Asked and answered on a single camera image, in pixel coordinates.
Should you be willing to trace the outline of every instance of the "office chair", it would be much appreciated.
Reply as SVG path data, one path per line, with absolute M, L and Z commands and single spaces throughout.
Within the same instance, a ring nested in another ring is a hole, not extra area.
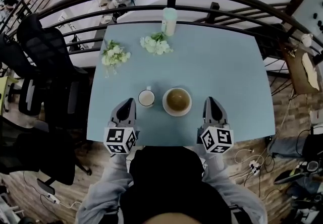
M 42 74 L 52 79 L 45 100 L 46 122 L 60 128 L 85 128 L 90 97 L 89 77 L 75 67 L 61 32 L 43 28 L 37 14 L 19 25 L 17 39 Z
M 0 173 L 42 171 L 50 179 L 37 179 L 45 191 L 55 194 L 54 181 L 72 185 L 75 165 L 91 175 L 77 159 L 72 137 L 63 130 L 48 132 L 46 123 L 39 121 L 34 128 L 23 128 L 0 117 Z
M 38 69 L 28 62 L 20 45 L 5 34 L 0 35 L 0 61 L 24 78 L 21 90 L 16 90 L 14 84 L 11 85 L 8 101 L 11 102 L 13 94 L 20 94 L 19 111 L 29 116 L 38 115 L 43 102 L 45 80 Z

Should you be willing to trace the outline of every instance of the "cable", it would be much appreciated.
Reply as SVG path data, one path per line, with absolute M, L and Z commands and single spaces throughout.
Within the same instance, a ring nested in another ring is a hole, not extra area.
M 237 160 L 236 160 L 236 157 L 237 157 L 237 154 L 240 152 L 240 151 L 243 151 L 243 150 L 248 150 L 248 149 L 241 149 L 241 150 L 239 150 L 235 155 L 234 155 L 234 161 L 237 163 L 237 164 L 242 164 L 242 163 L 244 163 L 244 162 L 247 162 L 249 159 L 251 159 L 252 157 L 256 157 L 256 156 L 259 156 L 259 158 L 262 158 L 262 163 L 261 164 L 263 164 L 263 156 L 261 156 L 261 155 L 253 155 L 253 156 L 250 156 L 250 157 L 248 157 L 246 160 L 244 160 L 244 161 L 242 161 L 242 162 L 238 162 Z
M 50 209 L 48 209 L 44 204 L 43 204 L 43 202 L 42 202 L 42 200 L 41 200 L 41 196 L 43 196 L 43 197 L 45 197 L 46 198 L 46 196 L 44 196 L 43 194 L 41 194 L 40 195 L 40 202 L 41 202 L 41 204 L 42 204 L 42 206 L 44 206 L 44 208 L 46 209 L 46 210 L 48 210 L 51 214 L 53 214 L 57 219 L 60 219 L 54 212 L 52 212 Z
M 249 169 L 250 169 L 250 168 L 248 167 L 245 171 L 242 171 L 242 172 L 237 173 L 237 174 L 235 174 L 235 175 L 229 176 L 229 178 L 231 178 L 231 177 L 235 177 L 235 176 L 240 175 L 240 174 L 243 174 L 243 173 L 246 173 Z
M 82 204 L 81 202 L 73 202 L 73 204 L 72 204 L 70 207 L 67 207 L 66 205 L 64 205 L 64 204 L 62 204 L 62 203 L 60 202 L 60 205 L 62 205 L 62 206 L 64 206 L 64 207 L 66 207 L 67 209 L 71 209 L 75 203 Z
M 323 128 L 323 126 L 316 126 L 316 127 L 314 127 L 313 129 L 316 129 L 316 128 Z M 306 129 L 306 130 L 303 130 L 303 131 L 301 131 L 300 133 L 299 133 L 299 135 L 297 136 L 297 139 L 296 139 L 296 152 L 297 152 L 297 154 L 298 155 L 300 155 L 301 157 L 303 157 L 303 155 L 302 154 L 300 154 L 299 152 L 298 152 L 298 140 L 299 140 L 299 136 L 301 136 L 301 134 L 303 133 L 303 132 L 306 132 L 306 131 L 310 131 L 310 129 Z
M 265 169 L 265 171 L 267 172 L 267 173 L 271 173 L 271 172 L 273 172 L 273 170 L 274 170 L 274 168 L 275 168 L 275 159 L 273 158 L 273 156 L 271 156 L 271 155 L 269 155 L 269 157 L 272 157 L 272 159 L 271 159 L 271 161 L 269 162 L 269 164 L 267 165 L 266 164 L 266 162 L 263 164 L 263 166 L 264 166 L 264 169 Z M 270 170 L 270 171 L 268 171 L 267 170 L 267 166 L 270 166 L 270 164 L 272 163 L 272 161 L 274 161 L 274 165 L 273 165 L 273 168 Z
M 243 178 L 243 177 L 245 177 L 245 176 L 247 176 L 248 174 L 251 174 L 251 173 L 252 173 L 252 172 L 247 173 L 247 174 L 245 174 L 245 175 L 243 175 L 243 176 L 237 177 L 237 178 L 235 178 L 234 180 L 236 180 L 236 179 L 238 179 L 238 178 Z
M 269 193 L 267 193 L 267 195 L 266 195 L 266 197 L 264 198 L 264 200 L 266 200 L 267 198 L 268 198 L 268 195 L 269 194 L 271 194 L 273 191 L 275 191 L 275 190 L 278 190 L 278 191 L 280 191 L 281 193 L 282 193 L 282 191 L 280 190 L 280 189 L 278 189 L 278 188 L 276 188 L 276 189 L 273 189 L 273 190 L 271 190 Z
M 25 171 L 23 171 L 22 176 L 23 176 L 24 181 L 25 181 L 25 183 L 26 183 L 27 186 L 32 187 L 38 194 L 41 194 L 40 192 L 37 191 L 36 188 L 34 188 L 32 185 L 30 185 L 30 184 L 27 183 L 27 181 L 25 179 Z
M 259 198 L 261 196 L 261 190 L 260 190 L 260 183 L 261 183 L 261 180 L 260 180 L 260 176 L 261 176 L 261 167 L 259 169 Z

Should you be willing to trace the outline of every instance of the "power strip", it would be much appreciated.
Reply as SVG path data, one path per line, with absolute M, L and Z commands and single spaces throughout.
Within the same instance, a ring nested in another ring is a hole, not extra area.
M 57 203 L 57 204 L 60 204 L 61 203 L 61 201 L 56 196 L 54 196 L 53 194 L 50 194 L 49 193 L 47 197 L 50 198 L 50 199 L 52 199 L 52 201 L 54 203 Z
M 250 163 L 249 163 L 249 167 L 251 169 L 251 172 L 254 176 L 258 175 L 258 173 L 260 172 L 260 164 L 257 163 L 255 160 L 252 160 Z

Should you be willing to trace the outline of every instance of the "brown liquid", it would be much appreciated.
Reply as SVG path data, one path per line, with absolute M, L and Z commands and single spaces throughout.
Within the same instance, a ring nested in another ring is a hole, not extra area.
M 168 93 L 166 102 L 172 110 L 184 111 L 190 103 L 190 98 L 185 91 L 181 89 L 173 89 Z

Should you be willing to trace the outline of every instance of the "gray sleeve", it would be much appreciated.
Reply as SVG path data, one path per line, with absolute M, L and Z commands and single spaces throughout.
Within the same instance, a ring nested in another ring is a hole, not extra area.
M 117 213 L 120 194 L 132 182 L 132 176 L 127 172 L 126 157 L 127 155 L 116 154 L 110 158 L 102 178 L 90 186 L 76 214 L 78 224 L 98 224 L 106 210 Z
M 194 150 L 206 160 L 207 168 L 202 180 L 213 186 L 229 206 L 238 205 L 243 208 L 253 224 L 267 224 L 267 212 L 263 202 L 247 188 L 232 183 L 222 155 L 208 154 L 204 147 Z

